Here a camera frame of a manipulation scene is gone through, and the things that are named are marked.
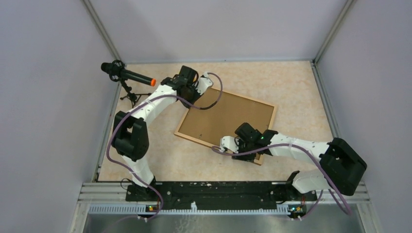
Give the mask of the wooden picture frame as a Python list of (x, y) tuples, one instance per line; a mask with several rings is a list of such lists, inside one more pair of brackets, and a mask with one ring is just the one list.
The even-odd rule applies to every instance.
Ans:
[(223, 91), (212, 108), (187, 109), (174, 135), (208, 148), (219, 146), (222, 137), (235, 137), (235, 130), (245, 122), (260, 132), (271, 129), (277, 109), (275, 104)]

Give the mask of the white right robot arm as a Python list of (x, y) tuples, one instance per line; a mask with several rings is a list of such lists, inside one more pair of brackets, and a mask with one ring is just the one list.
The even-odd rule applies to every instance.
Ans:
[(249, 123), (235, 130), (235, 137), (225, 136), (221, 147), (245, 159), (256, 154), (284, 156), (316, 166), (300, 171), (285, 186), (285, 194), (298, 200), (313, 190), (334, 189), (345, 196), (354, 195), (366, 169), (366, 162), (343, 139), (330, 142), (307, 141), (281, 134), (274, 130), (260, 132)]

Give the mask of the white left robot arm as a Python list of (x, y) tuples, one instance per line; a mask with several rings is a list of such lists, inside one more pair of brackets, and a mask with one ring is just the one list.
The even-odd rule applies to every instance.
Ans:
[(140, 105), (131, 110), (116, 113), (112, 136), (108, 148), (114, 148), (123, 158), (122, 162), (109, 161), (129, 170), (132, 181), (138, 185), (137, 194), (143, 200), (154, 198), (156, 188), (152, 185), (155, 178), (145, 157), (149, 148), (148, 127), (171, 104), (180, 101), (184, 106), (194, 107), (195, 102), (213, 86), (208, 74), (199, 73), (187, 66), (173, 77), (163, 79), (157, 89)]

